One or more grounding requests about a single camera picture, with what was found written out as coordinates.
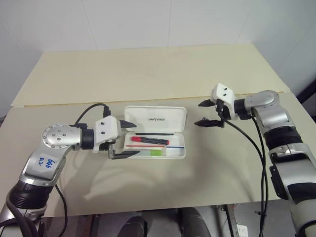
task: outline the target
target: sticker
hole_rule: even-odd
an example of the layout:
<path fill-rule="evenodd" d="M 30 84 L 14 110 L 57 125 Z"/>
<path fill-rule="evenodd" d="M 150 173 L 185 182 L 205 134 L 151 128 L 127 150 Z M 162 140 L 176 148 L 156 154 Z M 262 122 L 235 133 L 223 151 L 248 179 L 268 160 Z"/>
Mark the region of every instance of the sticker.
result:
<path fill-rule="evenodd" d="M 33 166 L 34 171 L 39 173 L 55 172 L 59 163 L 59 158 L 52 157 L 46 154 L 41 154 L 36 163 Z"/>
<path fill-rule="evenodd" d="M 247 226 L 237 224 L 239 237 L 248 237 L 248 228 Z"/>

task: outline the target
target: red marker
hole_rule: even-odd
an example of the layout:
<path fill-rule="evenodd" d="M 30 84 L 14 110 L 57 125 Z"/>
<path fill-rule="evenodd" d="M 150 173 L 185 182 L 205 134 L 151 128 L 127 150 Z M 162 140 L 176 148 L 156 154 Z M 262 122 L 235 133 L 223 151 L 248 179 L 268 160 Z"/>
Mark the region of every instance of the red marker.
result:
<path fill-rule="evenodd" d="M 165 139 L 157 139 L 157 138 L 150 138 L 150 137 L 136 137 L 136 136 L 133 136 L 131 139 L 133 142 L 169 145 L 169 141 Z"/>

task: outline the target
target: black wire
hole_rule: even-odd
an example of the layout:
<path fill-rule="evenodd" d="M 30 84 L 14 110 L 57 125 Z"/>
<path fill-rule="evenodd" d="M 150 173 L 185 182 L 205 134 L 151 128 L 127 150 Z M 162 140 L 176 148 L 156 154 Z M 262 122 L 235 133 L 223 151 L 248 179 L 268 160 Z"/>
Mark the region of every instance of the black wire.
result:
<path fill-rule="evenodd" d="M 260 218 L 260 233 L 259 233 L 259 237 L 263 236 L 263 229 L 264 229 L 264 225 L 265 225 L 265 220 L 266 220 L 266 211 L 268 209 L 268 196 L 269 196 L 269 190 L 268 190 L 268 179 L 267 179 L 267 173 L 266 173 L 266 163 L 265 163 L 265 159 L 262 156 L 260 149 L 258 148 L 257 144 L 251 139 L 251 137 L 248 136 L 247 133 L 245 133 L 242 129 L 240 129 L 238 126 L 234 125 L 233 123 L 229 122 L 226 118 L 223 117 L 223 115 L 219 114 L 219 117 L 228 125 L 232 126 L 233 128 L 235 128 L 236 130 L 238 130 L 242 135 L 244 135 L 249 142 L 255 147 L 259 157 L 260 157 L 260 161 L 262 164 L 262 174 L 261 174 L 261 193 L 263 193 L 263 177 L 266 183 L 266 202 L 265 202 L 265 208 L 263 209 L 263 213 L 261 213 L 261 218 Z M 262 141 L 262 137 L 260 135 L 260 130 L 259 130 L 259 136 L 260 136 L 260 142 Z"/>
<path fill-rule="evenodd" d="M 6 196 L 5 204 L 8 209 L 11 211 L 12 215 L 15 217 L 16 222 L 18 223 L 22 236 L 23 237 L 38 237 L 38 233 L 34 224 L 30 225 L 27 218 L 25 218 L 21 212 L 16 208 L 16 206 L 10 201 L 10 195 L 14 187 Z"/>
<path fill-rule="evenodd" d="M 58 237 L 61 237 L 61 236 L 64 234 L 64 232 L 65 232 L 65 230 L 66 230 L 66 228 L 67 228 L 67 224 L 68 224 L 67 203 L 66 203 L 66 200 L 65 200 L 63 194 L 61 193 L 59 187 L 57 186 L 57 184 L 55 184 L 55 188 L 56 188 L 58 194 L 60 195 L 61 200 L 63 201 L 63 204 L 64 204 L 64 212 L 65 212 L 64 228 L 63 228 L 63 230 L 61 231 L 61 233 L 60 233 L 59 236 L 58 236 Z"/>
<path fill-rule="evenodd" d="M 263 156 L 262 175 L 261 175 L 261 217 L 260 217 L 260 234 L 259 234 L 259 236 L 263 236 L 263 229 L 264 229 L 265 219 L 266 219 L 267 211 L 268 211 L 268 203 L 269 203 L 269 187 L 268 187 L 268 178 L 267 178 L 267 172 L 266 172 L 266 152 L 265 152 L 265 147 L 263 144 L 263 139 L 260 133 L 258 123 L 254 117 L 251 117 L 251 119 L 257 128 L 257 132 L 258 132 L 260 144 L 261 144 L 261 149 L 262 149 L 262 156 Z M 265 181 L 265 187 L 266 187 L 266 200 L 265 200 L 264 206 L 263 206 L 263 198 L 264 198 L 263 180 Z"/>
<path fill-rule="evenodd" d="M 79 116 L 79 118 L 77 119 L 77 121 L 75 122 L 75 125 L 77 125 L 79 123 L 79 121 L 82 119 L 82 117 L 89 111 L 91 110 L 92 108 L 96 107 L 96 106 L 103 106 L 105 108 L 109 108 L 106 104 L 103 104 L 103 103 L 96 103 L 96 104 L 93 104 L 91 106 L 89 106 L 88 108 L 85 109 L 85 111 L 82 112 L 82 114 Z"/>

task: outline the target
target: white wall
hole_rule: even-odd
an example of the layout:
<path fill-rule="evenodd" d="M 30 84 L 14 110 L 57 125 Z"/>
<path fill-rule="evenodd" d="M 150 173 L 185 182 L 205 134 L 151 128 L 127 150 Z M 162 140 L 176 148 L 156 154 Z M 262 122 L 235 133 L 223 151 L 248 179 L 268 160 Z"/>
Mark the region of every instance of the white wall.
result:
<path fill-rule="evenodd" d="M 294 93 L 316 76 L 316 0 L 0 0 L 0 117 L 41 51 L 254 42 Z"/>

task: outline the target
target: unitree logo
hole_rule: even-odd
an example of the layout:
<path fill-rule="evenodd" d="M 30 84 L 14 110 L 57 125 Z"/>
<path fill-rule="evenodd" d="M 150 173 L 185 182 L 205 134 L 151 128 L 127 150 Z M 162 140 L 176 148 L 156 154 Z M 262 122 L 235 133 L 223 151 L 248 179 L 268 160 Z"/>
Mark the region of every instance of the unitree logo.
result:
<path fill-rule="evenodd" d="M 148 121 L 165 121 L 165 118 L 149 118 Z"/>

